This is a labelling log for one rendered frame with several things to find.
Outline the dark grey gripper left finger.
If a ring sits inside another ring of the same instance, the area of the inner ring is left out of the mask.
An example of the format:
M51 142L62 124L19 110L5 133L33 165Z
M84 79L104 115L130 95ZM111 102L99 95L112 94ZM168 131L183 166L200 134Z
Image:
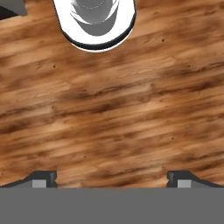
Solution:
M33 171L23 179L0 185L0 188L30 187L30 188L57 188L56 171Z

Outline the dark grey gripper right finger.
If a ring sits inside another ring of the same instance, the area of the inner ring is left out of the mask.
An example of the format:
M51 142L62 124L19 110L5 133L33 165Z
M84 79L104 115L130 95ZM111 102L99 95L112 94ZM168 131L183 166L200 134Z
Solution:
M168 171L167 179L168 182L166 186L171 188L223 188L223 185L218 185L213 182L198 178L190 171Z

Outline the grey block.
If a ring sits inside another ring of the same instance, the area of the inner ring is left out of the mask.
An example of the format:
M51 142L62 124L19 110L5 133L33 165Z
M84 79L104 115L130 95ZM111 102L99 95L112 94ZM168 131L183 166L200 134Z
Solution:
M24 0L0 0L0 20L26 15Z

